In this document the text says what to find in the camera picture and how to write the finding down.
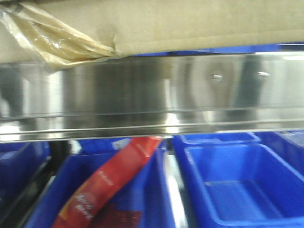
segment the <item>cardboard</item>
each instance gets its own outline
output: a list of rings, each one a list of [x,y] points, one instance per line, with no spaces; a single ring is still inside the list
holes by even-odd
[[[304,39],[298,0],[41,0],[41,8],[121,55]],[[29,56],[0,26],[0,62]]]

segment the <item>plastic wrap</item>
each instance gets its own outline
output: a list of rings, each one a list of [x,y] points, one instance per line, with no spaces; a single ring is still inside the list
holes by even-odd
[[[53,70],[121,57],[33,2],[0,3],[0,21],[35,61]]]

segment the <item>storage rack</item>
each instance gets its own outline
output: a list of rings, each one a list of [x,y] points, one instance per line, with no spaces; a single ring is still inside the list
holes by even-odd
[[[303,129],[303,75],[302,52],[2,64],[0,142]]]

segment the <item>red package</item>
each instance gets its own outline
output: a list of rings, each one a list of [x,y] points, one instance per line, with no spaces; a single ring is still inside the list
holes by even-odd
[[[149,161],[159,137],[136,137],[95,171],[61,209],[52,228],[87,228],[98,211]]]
[[[137,228],[142,213],[135,210],[116,210],[106,205],[93,219],[89,228]]]

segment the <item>blue storage bin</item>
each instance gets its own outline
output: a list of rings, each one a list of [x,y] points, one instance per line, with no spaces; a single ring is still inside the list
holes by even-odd
[[[227,144],[259,143],[261,140],[254,133],[214,133],[177,135],[174,141],[182,142],[183,146],[210,146]]]
[[[270,147],[304,175],[304,131],[256,133]]]
[[[110,202],[120,210],[142,211],[138,228],[174,228],[170,198],[158,149],[148,164]],[[114,154],[70,156],[29,218],[25,228],[50,228],[77,188]]]
[[[84,139],[78,140],[82,147],[80,154],[112,153],[125,147],[131,138]]]
[[[173,51],[170,55],[202,55],[206,53],[216,54],[243,54],[243,53],[255,53],[255,52],[272,52],[279,51],[279,44],[263,44],[263,45],[247,45],[237,47],[216,47],[216,48],[204,48],[198,50],[187,50],[187,51]]]
[[[169,55],[168,52],[157,52],[157,53],[138,54],[134,56],[167,56],[167,55]]]
[[[304,227],[304,178],[268,147],[175,147],[199,227]]]
[[[48,156],[47,142],[0,144],[0,198],[21,191]]]

